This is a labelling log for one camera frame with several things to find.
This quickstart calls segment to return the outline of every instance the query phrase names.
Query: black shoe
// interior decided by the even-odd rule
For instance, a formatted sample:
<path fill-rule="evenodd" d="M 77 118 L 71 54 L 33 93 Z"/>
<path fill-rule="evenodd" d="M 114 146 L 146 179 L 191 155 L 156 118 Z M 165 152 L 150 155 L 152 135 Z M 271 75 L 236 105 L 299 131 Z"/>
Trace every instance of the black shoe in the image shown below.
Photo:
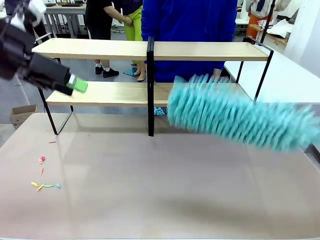
<path fill-rule="evenodd" d="M 110 77 L 114 77 L 114 76 L 118 76 L 118 75 L 119 75 L 119 72 L 113 70 L 112 68 L 110 68 L 109 71 L 103 70 L 103 77 L 104 78 L 110 78 Z"/>
<path fill-rule="evenodd" d="M 102 71 L 104 70 L 104 68 L 102 66 L 96 66 L 95 67 L 95 74 L 102 74 Z"/>

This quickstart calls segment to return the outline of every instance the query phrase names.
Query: white wall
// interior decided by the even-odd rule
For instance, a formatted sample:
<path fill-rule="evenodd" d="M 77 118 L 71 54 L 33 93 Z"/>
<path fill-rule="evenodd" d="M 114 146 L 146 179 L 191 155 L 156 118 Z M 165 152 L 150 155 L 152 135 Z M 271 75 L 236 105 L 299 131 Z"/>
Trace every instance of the white wall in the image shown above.
<path fill-rule="evenodd" d="M 320 77 L 320 0 L 302 3 L 284 55 Z"/>

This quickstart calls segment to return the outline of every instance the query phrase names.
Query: yellow green pants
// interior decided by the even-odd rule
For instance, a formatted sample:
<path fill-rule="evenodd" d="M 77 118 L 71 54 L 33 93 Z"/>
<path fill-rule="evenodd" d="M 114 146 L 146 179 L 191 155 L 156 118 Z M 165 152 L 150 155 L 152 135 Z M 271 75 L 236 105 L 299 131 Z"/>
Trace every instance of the yellow green pants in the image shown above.
<path fill-rule="evenodd" d="M 126 39 L 128 41 L 142 41 L 142 32 L 141 32 L 141 17 L 142 17 L 142 7 L 138 10 L 128 15 L 128 17 L 133 21 L 132 26 L 124 25 L 124 31 Z"/>

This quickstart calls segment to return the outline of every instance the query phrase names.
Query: person in blue clothing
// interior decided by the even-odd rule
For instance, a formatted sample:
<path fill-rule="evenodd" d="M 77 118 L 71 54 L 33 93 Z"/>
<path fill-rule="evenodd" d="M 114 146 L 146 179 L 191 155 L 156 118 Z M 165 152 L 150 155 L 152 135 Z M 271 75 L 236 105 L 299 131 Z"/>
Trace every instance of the person in blue clothing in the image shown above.
<path fill-rule="evenodd" d="M 141 31 L 144 41 L 232 42 L 236 30 L 237 0 L 144 0 Z M 175 76 L 219 77 L 224 62 L 156 61 L 156 82 L 172 83 Z"/>

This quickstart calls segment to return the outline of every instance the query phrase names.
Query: cardboard box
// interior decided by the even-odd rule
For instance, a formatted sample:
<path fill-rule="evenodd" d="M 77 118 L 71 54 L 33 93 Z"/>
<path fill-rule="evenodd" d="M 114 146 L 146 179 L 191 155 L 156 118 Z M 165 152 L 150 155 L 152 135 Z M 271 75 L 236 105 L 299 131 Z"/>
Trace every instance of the cardboard box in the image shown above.
<path fill-rule="evenodd" d="M 38 113 L 38 105 L 27 105 L 14 107 L 11 110 L 10 120 L 15 129 L 18 129 L 27 118 L 34 113 Z"/>

